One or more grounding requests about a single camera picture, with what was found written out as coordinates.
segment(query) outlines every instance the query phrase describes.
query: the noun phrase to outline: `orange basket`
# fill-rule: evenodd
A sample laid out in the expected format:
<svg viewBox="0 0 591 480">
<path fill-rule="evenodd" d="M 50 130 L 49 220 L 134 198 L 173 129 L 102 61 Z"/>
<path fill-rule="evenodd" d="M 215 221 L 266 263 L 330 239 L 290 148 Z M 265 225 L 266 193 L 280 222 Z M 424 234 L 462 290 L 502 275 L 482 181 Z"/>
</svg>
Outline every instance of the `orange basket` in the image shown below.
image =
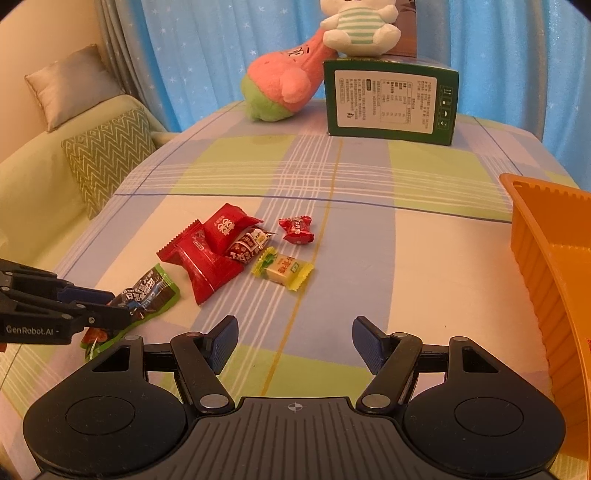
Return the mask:
<svg viewBox="0 0 591 480">
<path fill-rule="evenodd" d="M 561 452 L 591 458 L 591 193 L 501 175 L 513 198 L 511 249 L 542 332 L 554 401 L 566 420 Z"/>
</svg>

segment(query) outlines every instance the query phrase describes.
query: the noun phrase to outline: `yellow candy wrapper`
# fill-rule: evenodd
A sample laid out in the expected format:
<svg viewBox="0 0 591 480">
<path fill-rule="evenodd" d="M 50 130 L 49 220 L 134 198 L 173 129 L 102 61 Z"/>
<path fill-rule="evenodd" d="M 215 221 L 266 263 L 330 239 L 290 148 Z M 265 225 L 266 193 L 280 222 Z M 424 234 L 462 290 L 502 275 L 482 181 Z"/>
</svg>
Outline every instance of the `yellow candy wrapper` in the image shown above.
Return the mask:
<svg viewBox="0 0 591 480">
<path fill-rule="evenodd" d="M 252 274 L 297 291 L 310 275 L 314 265 L 280 254 L 274 247 L 267 248 L 252 267 Z"/>
</svg>

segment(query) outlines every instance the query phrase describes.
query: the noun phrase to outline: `plush toy arm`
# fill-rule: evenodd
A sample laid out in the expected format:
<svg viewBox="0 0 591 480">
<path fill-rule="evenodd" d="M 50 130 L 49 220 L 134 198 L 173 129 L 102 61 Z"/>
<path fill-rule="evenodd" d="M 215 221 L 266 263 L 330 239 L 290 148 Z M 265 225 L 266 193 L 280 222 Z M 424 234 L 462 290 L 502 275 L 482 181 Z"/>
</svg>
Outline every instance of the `plush toy arm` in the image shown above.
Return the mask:
<svg viewBox="0 0 591 480">
<path fill-rule="evenodd" d="M 394 5 L 388 5 L 378 10 L 378 14 L 386 23 L 394 23 L 398 18 L 398 9 Z"/>
<path fill-rule="evenodd" d="M 304 70 L 293 67 L 286 70 L 280 79 L 281 96 L 287 103 L 301 102 L 308 97 L 311 83 Z"/>
<path fill-rule="evenodd" d="M 334 30 L 339 26 L 339 14 L 333 15 L 332 17 L 325 18 L 320 22 L 320 28 L 324 30 Z"/>
</svg>

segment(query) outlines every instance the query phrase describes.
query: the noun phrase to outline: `pink and green plush toy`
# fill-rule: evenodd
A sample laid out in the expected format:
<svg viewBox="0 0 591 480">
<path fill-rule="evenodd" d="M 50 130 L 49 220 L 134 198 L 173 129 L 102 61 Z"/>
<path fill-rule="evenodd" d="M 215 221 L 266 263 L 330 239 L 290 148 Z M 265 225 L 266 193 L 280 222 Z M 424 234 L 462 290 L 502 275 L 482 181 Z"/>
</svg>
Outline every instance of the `pink and green plush toy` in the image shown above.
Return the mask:
<svg viewBox="0 0 591 480">
<path fill-rule="evenodd" d="M 277 122 L 299 112 L 324 80 L 323 63 L 337 57 L 322 42 L 324 29 L 291 50 L 267 53 L 251 63 L 242 79 L 246 114 Z"/>
</svg>

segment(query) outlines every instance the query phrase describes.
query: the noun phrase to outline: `stuffed animal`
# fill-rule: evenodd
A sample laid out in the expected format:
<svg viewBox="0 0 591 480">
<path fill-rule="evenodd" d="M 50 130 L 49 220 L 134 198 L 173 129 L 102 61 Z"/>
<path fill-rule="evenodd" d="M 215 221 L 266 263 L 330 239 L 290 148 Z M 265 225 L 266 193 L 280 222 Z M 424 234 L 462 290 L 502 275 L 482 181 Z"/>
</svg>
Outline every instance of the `stuffed animal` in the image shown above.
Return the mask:
<svg viewBox="0 0 591 480">
<path fill-rule="evenodd" d="M 394 48 L 400 30 L 396 0 L 320 0 L 324 45 L 347 56 L 379 57 Z"/>
<path fill-rule="evenodd" d="M 267 53 L 251 63 L 241 83 L 247 116 L 277 122 L 304 108 L 324 80 L 324 61 L 338 55 L 323 44 L 323 36 L 320 29 L 296 48 Z"/>
</svg>

